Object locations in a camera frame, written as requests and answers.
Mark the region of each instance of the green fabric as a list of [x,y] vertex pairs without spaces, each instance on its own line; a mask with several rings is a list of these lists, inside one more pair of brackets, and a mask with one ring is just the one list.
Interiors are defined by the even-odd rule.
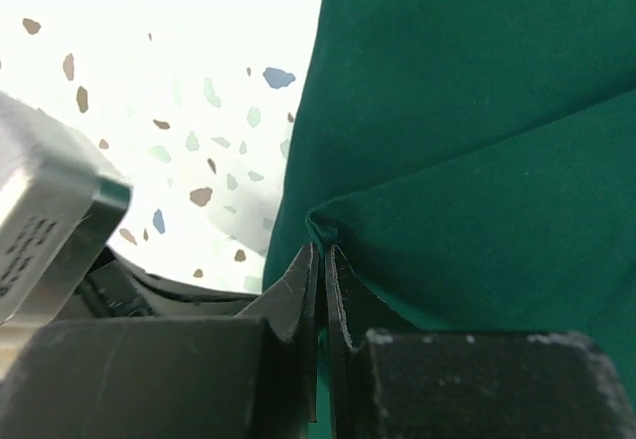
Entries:
[[336,238],[423,328],[583,331],[636,397],[636,0],[323,0],[265,286]]

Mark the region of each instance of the brown speckle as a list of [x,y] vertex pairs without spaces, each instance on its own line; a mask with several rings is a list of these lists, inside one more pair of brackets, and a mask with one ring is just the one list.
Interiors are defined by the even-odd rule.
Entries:
[[170,123],[168,121],[153,119],[152,122],[155,123],[155,126],[157,126],[159,129],[170,129]]
[[137,245],[137,240],[135,239],[135,236],[127,228],[121,228],[119,230],[119,235],[121,235],[123,238],[128,240],[133,245]]
[[27,32],[29,32],[29,34],[31,35],[36,35],[38,32],[40,32],[40,29],[42,28],[42,25],[40,25],[40,22],[36,22],[35,20],[32,20],[32,19],[22,19],[22,25],[25,29],[27,29]]
[[88,91],[83,86],[78,88],[76,100],[78,101],[79,112],[86,113],[88,111]]
[[64,74],[67,76],[68,81],[73,81],[76,77],[76,60],[73,57],[73,54],[68,54],[62,63],[62,70],[64,70]]
[[245,262],[246,258],[247,257],[245,256],[244,250],[241,250],[241,249],[237,250],[237,254],[235,255],[236,262]]
[[202,208],[212,198],[212,188],[195,189],[190,193],[190,201]]

